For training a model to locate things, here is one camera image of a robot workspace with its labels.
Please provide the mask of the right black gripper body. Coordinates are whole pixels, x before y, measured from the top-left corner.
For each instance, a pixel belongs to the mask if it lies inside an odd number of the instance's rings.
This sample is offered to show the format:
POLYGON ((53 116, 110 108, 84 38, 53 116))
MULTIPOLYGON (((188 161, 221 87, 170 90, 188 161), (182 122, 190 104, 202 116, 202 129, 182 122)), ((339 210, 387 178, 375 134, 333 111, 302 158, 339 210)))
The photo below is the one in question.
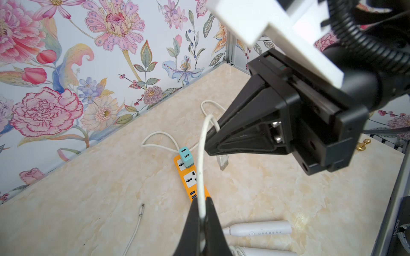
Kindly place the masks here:
POLYGON ((349 166, 369 113, 366 106, 277 50, 262 53, 248 64, 278 92, 296 92, 299 103, 291 117, 293 154, 313 175, 349 166))

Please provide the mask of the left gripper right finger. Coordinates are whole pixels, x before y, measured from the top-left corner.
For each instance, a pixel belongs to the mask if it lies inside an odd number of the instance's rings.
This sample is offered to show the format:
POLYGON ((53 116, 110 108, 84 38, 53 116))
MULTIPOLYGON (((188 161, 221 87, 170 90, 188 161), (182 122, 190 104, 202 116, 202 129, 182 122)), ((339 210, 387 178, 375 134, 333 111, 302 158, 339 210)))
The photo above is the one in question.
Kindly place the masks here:
POLYGON ((222 231, 214 203, 211 197, 206 198, 205 225, 205 248, 202 251, 203 256, 231 256, 231 250, 222 231))

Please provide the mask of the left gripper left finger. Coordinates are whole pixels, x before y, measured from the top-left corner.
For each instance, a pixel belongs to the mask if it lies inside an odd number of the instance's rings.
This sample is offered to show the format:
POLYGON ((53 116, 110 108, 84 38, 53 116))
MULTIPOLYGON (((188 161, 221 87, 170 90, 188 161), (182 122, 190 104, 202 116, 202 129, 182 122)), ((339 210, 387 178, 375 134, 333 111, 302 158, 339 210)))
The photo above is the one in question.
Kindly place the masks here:
POLYGON ((179 243, 173 254, 174 256, 203 256, 201 249, 201 224, 199 217, 198 201, 192 201, 185 226, 179 243))

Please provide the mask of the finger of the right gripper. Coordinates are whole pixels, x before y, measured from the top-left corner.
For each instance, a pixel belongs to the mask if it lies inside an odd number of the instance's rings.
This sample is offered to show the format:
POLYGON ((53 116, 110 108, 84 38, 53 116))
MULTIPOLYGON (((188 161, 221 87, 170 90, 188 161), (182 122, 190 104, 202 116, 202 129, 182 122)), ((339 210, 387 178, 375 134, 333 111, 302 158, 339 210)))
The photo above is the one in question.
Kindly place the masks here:
POLYGON ((288 155, 300 105, 297 91, 279 77, 253 75, 218 120, 220 130, 207 133, 205 151, 210 156, 288 155))

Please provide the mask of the teal USB charger plug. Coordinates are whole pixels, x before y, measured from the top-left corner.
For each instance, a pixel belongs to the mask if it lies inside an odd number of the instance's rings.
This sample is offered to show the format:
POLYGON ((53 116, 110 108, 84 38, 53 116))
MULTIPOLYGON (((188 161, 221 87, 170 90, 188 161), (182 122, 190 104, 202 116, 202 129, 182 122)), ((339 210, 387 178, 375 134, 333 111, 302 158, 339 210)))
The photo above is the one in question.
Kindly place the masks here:
POLYGON ((194 165, 194 159, 191 151, 187 147, 181 148, 179 151, 180 159, 186 168, 194 165))

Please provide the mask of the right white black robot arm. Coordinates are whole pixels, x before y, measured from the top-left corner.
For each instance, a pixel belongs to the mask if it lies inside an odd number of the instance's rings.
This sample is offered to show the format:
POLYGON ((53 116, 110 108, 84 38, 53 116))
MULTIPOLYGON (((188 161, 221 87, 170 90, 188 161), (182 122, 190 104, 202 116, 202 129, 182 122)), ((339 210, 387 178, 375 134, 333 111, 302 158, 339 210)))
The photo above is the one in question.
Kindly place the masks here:
POLYGON ((308 175, 347 167, 369 113, 410 92, 410 3, 209 1, 207 9, 251 47, 275 48, 211 129, 205 151, 293 154, 308 175))

